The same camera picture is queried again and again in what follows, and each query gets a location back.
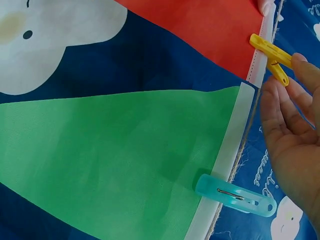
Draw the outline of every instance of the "white fabric strip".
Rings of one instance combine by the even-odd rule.
[[[260,28],[259,36],[263,39],[271,42],[273,35],[274,18],[276,12],[276,4],[273,4],[270,9],[270,14],[263,18],[262,25]],[[261,88],[264,76],[266,73],[268,58],[262,52],[255,50],[251,62],[251,66],[248,72],[246,80],[249,83],[254,84],[258,88]]]

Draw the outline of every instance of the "translucent blue clothespin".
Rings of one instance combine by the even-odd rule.
[[[195,192],[246,214],[271,217],[277,210],[277,202],[273,198],[238,187],[208,174],[200,177]]]

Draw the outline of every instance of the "white lettering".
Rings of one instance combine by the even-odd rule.
[[[268,189],[268,186],[270,185],[270,183],[272,183],[272,185],[276,184],[276,181],[272,178],[273,172],[274,171],[271,169],[269,176],[266,178],[266,183],[264,184],[264,188],[262,189],[262,195],[269,197],[269,198],[274,198],[274,196],[272,195],[272,193]]]
[[[312,7],[308,8],[308,12],[311,13],[311,15],[315,15],[315,13],[320,16],[320,4],[315,4]]]
[[[261,179],[260,174],[262,174],[264,172],[263,167],[266,166],[268,159],[269,159],[269,153],[268,153],[268,150],[265,150],[265,154],[263,155],[263,157],[261,159],[261,164],[256,171],[256,175],[255,175],[255,178],[253,181],[253,184],[258,187],[260,186],[260,182],[259,182],[259,180]]]

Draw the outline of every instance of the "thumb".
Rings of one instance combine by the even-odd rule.
[[[300,53],[292,56],[292,69],[297,79],[314,95],[320,89],[320,69],[312,65]]]

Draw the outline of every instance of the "red flag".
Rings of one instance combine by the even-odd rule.
[[[249,37],[259,34],[263,19],[254,0],[116,1],[246,79],[254,55]]]

